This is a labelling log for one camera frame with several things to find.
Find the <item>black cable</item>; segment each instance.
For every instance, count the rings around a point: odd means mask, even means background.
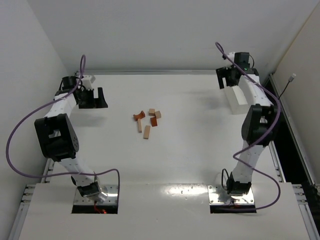
[[[290,82],[290,81],[288,81],[288,82],[287,82],[287,84],[285,85],[285,87],[284,87],[284,89],[283,89],[282,93],[281,93],[281,94],[279,95],[279,97],[278,97],[278,100],[281,98],[282,94],[284,94],[284,92],[285,92],[285,90],[287,89],[287,87],[288,87],[289,83],[291,83],[291,82]]]
[[[62,88],[62,83],[63,83],[63,80],[61,80],[61,82],[60,82],[59,91],[62,90],[62,89],[61,89],[61,88]]]
[[[252,69],[254,68],[254,66],[255,66],[255,60],[254,60],[254,58],[249,54],[249,56],[252,58]]]
[[[225,169],[225,168],[222,169],[222,174],[221,174],[221,186],[222,186],[222,188],[223,188],[224,190],[227,191],[227,189],[224,187],[224,172],[226,173],[227,181],[228,181],[228,179],[229,179],[229,173],[228,173],[227,169]]]
[[[87,90],[87,88],[84,86],[84,83],[82,82],[82,80],[80,80],[79,86],[80,86],[80,88],[83,88],[84,90]]]

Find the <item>wooden block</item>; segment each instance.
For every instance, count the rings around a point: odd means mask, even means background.
[[[155,116],[150,118],[150,122],[152,127],[158,126],[157,118]]]
[[[138,119],[138,132],[139,132],[139,133],[142,133],[141,119]]]
[[[154,108],[150,108],[149,109],[149,116],[155,116],[155,109]]]
[[[145,117],[145,112],[141,111],[138,115],[133,114],[133,118],[135,121],[138,121],[138,119],[143,119]]]
[[[156,117],[157,119],[160,119],[160,118],[161,118],[161,112],[160,112],[160,111],[156,111],[156,112],[154,113],[154,115],[155,115],[155,117]]]
[[[144,139],[149,139],[150,128],[151,128],[151,126],[149,126],[149,125],[144,127],[144,133],[143,133]]]

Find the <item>reddish wooden block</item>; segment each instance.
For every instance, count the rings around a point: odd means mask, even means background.
[[[151,118],[150,118],[150,121],[151,121],[151,126],[152,126],[152,127],[158,126],[157,117],[151,117]]]
[[[138,119],[143,119],[145,117],[145,112],[144,111],[141,111],[139,114],[135,115],[133,114],[133,118],[135,121],[138,121]]]

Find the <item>black bracket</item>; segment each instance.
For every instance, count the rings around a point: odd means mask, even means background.
[[[239,181],[235,181],[234,176],[232,175],[232,172],[230,177],[226,181],[227,194],[231,194],[231,195],[248,194],[250,188],[251,188],[251,182],[240,183]]]
[[[278,108],[274,105],[251,105],[242,124],[242,139],[245,140],[249,145],[259,139],[270,128],[271,124],[275,120],[277,112]],[[270,131],[269,134],[258,143],[258,145],[263,145],[264,147],[269,145],[269,143],[275,139],[278,128],[279,124],[277,123],[272,131]]]
[[[76,157],[79,141],[66,113],[37,119],[34,127],[46,158],[60,162],[61,159]]]
[[[77,189],[79,190],[81,197],[88,197],[101,192],[98,182],[96,181],[87,186],[78,186]]]
[[[236,52],[234,54],[234,63],[245,71],[245,73],[258,76],[258,71],[255,68],[250,68],[249,56],[250,54],[248,52]],[[228,68],[218,68],[215,72],[220,89],[225,88],[223,78],[225,78],[225,84],[227,87],[233,87],[239,84],[240,77],[242,76],[242,73],[234,65]]]
[[[56,92],[56,96],[68,93],[73,89],[78,81],[76,76],[65,76],[62,78],[63,87]],[[74,99],[76,104],[79,106],[79,109],[104,109],[108,107],[106,103],[104,91],[102,87],[97,88],[98,98],[94,97],[93,89],[82,89],[82,87],[76,89],[73,92]]]

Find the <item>white wall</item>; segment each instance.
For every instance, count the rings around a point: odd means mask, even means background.
[[[25,185],[36,181],[9,168],[7,138],[22,117],[53,98],[67,71],[26,0],[0,2],[0,32],[0,240],[5,240]],[[44,113],[23,124],[12,141],[11,159],[26,173],[41,174],[46,162],[33,124]]]
[[[319,0],[28,0],[68,70],[216,69],[249,51],[262,78]]]
[[[282,99],[286,102],[320,183],[320,3],[305,23],[275,72],[282,91],[292,73],[295,80]]]

